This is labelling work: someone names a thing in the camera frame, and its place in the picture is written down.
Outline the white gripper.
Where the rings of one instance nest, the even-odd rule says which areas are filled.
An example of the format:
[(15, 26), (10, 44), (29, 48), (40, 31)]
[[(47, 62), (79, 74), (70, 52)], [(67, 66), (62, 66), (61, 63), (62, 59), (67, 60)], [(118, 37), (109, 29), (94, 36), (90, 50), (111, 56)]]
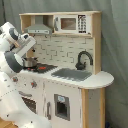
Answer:
[(22, 57), (36, 44), (36, 40), (28, 33), (25, 33), (19, 38), (18, 44), (19, 47), (14, 52)]

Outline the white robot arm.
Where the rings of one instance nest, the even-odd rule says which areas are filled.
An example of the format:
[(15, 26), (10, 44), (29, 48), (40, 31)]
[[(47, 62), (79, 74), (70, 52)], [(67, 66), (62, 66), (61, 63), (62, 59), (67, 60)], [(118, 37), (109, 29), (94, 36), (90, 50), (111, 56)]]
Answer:
[(32, 112), (11, 78), (23, 69), (22, 56), (36, 43), (28, 33), (20, 34), (6, 22), (0, 26), (0, 117), (18, 128), (52, 128), (50, 121)]

